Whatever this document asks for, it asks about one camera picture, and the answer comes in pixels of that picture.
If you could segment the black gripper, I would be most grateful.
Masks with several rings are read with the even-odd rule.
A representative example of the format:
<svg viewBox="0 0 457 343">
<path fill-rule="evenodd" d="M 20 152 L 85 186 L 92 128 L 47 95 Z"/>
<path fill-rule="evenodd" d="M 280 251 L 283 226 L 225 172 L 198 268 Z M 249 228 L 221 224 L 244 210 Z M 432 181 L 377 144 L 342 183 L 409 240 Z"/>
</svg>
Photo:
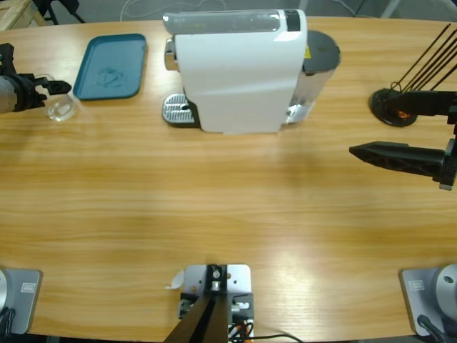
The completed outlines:
<svg viewBox="0 0 457 343">
<path fill-rule="evenodd" d="M 452 189 L 456 180 L 456 92 L 410 91 L 385 100 L 389 109 L 422 116 L 447 116 L 454 125 L 454 138 L 446 150 L 410 146 L 408 144 L 374 141 L 351 146 L 349 152 L 374 166 L 409 174 L 437 178 L 440 189 Z"/>
<path fill-rule="evenodd" d="M 53 95 L 68 94 L 71 85 L 65 81 L 48 81 L 46 77 L 36 78 L 33 74 L 14 74 L 12 76 L 16 105 L 14 111 L 25 111 L 44 107 L 46 95 L 40 94 L 37 86 L 43 86 L 48 93 Z"/>
</svg>

